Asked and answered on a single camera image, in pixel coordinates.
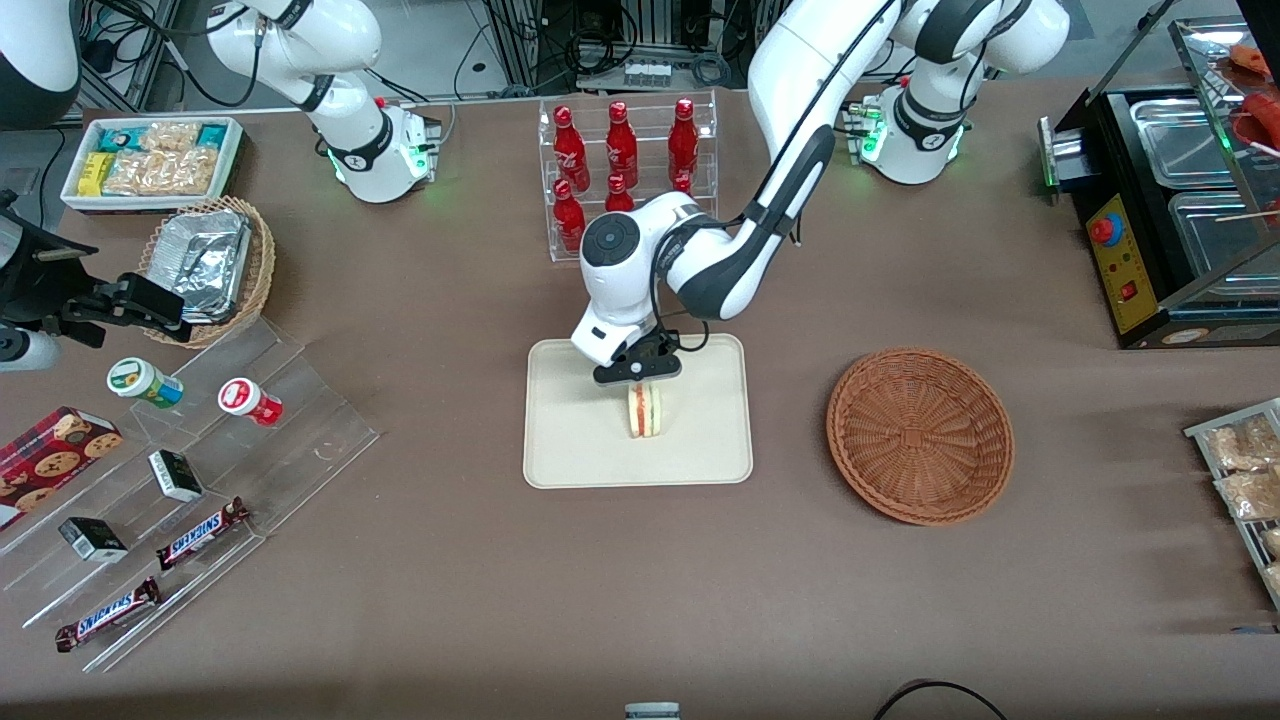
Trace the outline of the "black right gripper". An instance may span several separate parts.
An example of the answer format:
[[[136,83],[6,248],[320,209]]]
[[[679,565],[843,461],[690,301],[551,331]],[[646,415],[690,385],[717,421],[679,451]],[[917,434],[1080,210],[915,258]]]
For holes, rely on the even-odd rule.
[[[83,266],[100,249],[67,240],[20,218],[3,193],[3,219],[18,231],[3,259],[3,325],[27,331],[60,331],[60,337],[101,348],[106,331],[95,322],[155,331],[179,345],[189,342],[192,325],[183,318],[186,301],[137,273],[102,283]]]

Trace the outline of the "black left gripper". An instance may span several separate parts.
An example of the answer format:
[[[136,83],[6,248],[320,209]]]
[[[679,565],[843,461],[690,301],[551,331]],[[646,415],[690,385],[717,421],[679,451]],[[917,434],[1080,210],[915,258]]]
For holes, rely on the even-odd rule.
[[[678,340],[677,331],[652,331],[630,348],[620,348],[609,365],[595,366],[593,379],[598,386],[608,387],[675,378],[684,369]]]

